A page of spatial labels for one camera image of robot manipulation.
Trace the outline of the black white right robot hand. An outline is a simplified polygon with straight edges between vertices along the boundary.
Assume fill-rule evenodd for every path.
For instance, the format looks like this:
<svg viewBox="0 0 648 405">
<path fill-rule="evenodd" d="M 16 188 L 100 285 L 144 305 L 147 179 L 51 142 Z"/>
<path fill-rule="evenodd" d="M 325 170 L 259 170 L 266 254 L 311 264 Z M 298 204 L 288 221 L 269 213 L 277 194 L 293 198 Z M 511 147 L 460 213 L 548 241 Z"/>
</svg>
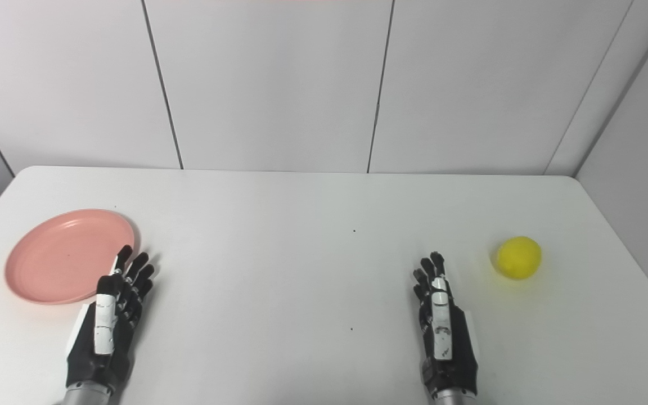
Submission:
<svg viewBox="0 0 648 405">
<path fill-rule="evenodd" d="M 465 311 L 453 300 L 443 256 L 433 251 L 412 272 L 422 334 L 422 382 L 435 404 L 478 403 L 478 361 Z"/>
</svg>

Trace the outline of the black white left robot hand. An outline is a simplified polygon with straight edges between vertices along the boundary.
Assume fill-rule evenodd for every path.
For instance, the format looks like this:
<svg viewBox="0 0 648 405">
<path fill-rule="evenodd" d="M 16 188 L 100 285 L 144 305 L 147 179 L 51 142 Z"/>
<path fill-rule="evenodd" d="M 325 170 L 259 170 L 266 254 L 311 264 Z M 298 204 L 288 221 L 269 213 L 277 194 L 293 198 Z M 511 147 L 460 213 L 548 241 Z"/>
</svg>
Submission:
<svg viewBox="0 0 648 405">
<path fill-rule="evenodd" d="M 128 380 L 131 347 L 146 296 L 154 286 L 149 254 L 123 246 L 108 274 L 98 279 L 95 300 L 87 306 L 67 356 L 67 392 L 93 390 L 111 398 Z"/>
</svg>

